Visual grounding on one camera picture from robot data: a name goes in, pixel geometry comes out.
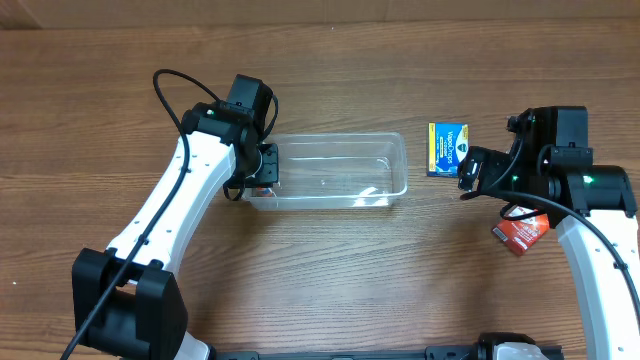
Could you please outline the orange Redoxon tablet tube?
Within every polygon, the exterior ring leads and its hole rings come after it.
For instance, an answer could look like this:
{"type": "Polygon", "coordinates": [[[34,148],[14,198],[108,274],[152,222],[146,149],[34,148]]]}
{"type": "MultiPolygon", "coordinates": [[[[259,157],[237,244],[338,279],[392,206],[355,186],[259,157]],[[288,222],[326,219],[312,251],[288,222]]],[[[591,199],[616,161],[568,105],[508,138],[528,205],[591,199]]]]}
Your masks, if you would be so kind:
{"type": "Polygon", "coordinates": [[[253,191],[253,195],[256,197],[274,197],[275,193],[271,188],[255,188],[253,191]]]}

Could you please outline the blue VapoDrops box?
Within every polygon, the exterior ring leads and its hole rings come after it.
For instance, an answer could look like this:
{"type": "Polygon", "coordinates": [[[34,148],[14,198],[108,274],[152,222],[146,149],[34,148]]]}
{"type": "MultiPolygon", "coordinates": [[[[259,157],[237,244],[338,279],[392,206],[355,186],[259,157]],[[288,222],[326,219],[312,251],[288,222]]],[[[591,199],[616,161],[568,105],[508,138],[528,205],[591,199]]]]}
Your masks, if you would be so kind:
{"type": "Polygon", "coordinates": [[[427,129],[427,175],[453,178],[469,150],[469,126],[430,123],[427,129]]]}

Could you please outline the clear plastic container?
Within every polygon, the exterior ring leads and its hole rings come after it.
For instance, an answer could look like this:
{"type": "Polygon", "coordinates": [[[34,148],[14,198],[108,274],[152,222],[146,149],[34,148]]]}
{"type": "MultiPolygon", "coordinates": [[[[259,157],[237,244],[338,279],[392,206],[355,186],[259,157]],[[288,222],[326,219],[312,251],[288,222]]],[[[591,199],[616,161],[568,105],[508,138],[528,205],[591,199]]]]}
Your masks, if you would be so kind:
{"type": "Polygon", "coordinates": [[[280,134],[274,197],[243,195],[262,211],[388,207],[408,189],[404,138],[396,132],[280,134]]]}

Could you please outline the orange red medicine box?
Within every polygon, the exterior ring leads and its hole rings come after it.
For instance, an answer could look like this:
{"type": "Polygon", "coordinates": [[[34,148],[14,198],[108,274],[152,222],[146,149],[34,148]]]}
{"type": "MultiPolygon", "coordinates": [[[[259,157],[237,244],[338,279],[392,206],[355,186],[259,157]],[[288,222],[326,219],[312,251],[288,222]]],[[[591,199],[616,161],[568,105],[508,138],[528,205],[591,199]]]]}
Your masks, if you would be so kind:
{"type": "Polygon", "coordinates": [[[501,220],[492,233],[515,255],[522,256],[548,230],[549,220],[546,214],[523,220],[501,220]]]}

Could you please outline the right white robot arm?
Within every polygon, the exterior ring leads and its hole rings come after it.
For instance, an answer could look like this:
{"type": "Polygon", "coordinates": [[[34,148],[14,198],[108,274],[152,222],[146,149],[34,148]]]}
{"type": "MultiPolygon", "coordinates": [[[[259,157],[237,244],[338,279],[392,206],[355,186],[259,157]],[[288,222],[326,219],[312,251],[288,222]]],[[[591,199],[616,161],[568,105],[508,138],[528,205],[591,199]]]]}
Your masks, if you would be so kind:
{"type": "Polygon", "coordinates": [[[509,152],[469,148],[458,167],[463,199],[547,216],[573,276],[588,358],[638,358],[639,206],[629,176],[595,164],[583,106],[530,108],[507,129],[509,152]]]}

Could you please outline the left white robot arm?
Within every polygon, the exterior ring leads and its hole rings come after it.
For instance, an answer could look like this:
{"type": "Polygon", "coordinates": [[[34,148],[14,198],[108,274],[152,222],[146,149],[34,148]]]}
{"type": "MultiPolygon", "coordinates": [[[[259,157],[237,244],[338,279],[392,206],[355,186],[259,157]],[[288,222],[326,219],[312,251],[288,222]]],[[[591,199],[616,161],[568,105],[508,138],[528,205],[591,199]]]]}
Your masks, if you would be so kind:
{"type": "Polygon", "coordinates": [[[262,80],[237,75],[226,99],[214,96],[172,120],[171,161],[148,199],[105,250],[83,249],[72,266],[75,335],[122,359],[213,359],[213,346],[188,330],[177,284],[188,244],[211,200],[279,180],[278,148],[267,143],[278,99],[262,80]]]}

